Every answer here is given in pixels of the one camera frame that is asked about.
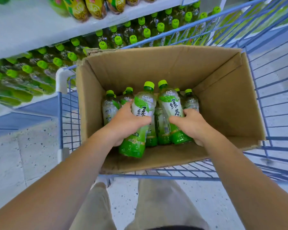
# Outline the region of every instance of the pants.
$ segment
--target pants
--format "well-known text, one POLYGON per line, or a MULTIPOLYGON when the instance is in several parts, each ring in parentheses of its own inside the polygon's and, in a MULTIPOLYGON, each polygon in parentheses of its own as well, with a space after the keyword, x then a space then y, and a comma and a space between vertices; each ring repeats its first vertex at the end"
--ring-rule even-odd
MULTIPOLYGON (((161 226, 186 225, 209 230, 189 197, 174 180, 139 179, 138 205, 134 220, 125 230, 145 230, 161 226)), ((88 193, 70 230, 116 230, 109 195, 99 182, 88 193)))

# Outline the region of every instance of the price tag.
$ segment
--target price tag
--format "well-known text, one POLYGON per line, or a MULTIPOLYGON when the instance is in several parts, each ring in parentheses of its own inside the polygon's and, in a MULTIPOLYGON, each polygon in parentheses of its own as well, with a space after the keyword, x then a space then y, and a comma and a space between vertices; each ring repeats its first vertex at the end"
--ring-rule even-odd
POLYGON ((197 2, 199 0, 182 0, 182 4, 181 5, 190 5, 194 2, 197 2))

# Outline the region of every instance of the hand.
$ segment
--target hand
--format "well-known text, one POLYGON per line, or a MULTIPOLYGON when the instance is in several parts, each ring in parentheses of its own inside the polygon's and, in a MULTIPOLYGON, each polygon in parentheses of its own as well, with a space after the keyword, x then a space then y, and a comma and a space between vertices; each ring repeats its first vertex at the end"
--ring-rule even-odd
POLYGON ((150 124, 151 121, 150 116, 133 115, 131 102, 127 102, 104 128, 112 135, 114 146, 119 146, 125 138, 135 133, 140 127, 150 124))
POLYGON ((185 134, 195 140, 204 141, 206 136, 214 130, 203 118, 203 116, 194 109, 184 109, 186 117, 170 116, 169 122, 179 127, 185 134))

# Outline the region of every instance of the person's left hand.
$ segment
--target person's left hand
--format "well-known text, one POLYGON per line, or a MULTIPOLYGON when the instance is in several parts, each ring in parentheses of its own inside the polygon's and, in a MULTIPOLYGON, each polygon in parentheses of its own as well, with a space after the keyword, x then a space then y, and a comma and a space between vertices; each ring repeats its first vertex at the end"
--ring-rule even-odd
POLYGON ((150 116, 135 116, 131 112, 131 102, 119 109, 111 121, 104 126, 114 140, 114 146, 119 146, 125 138, 135 133, 140 127, 150 124, 150 116))

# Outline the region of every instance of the leg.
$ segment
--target leg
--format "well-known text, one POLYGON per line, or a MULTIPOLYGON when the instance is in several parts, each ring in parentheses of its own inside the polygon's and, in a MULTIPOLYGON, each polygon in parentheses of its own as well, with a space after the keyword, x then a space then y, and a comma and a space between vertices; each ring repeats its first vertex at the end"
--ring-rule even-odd
POLYGON ((98 182, 88 193, 69 230, 116 230, 106 185, 98 182))
POLYGON ((145 230, 170 225, 209 229, 207 222, 176 181, 139 179, 138 190, 134 221, 125 230, 145 230))

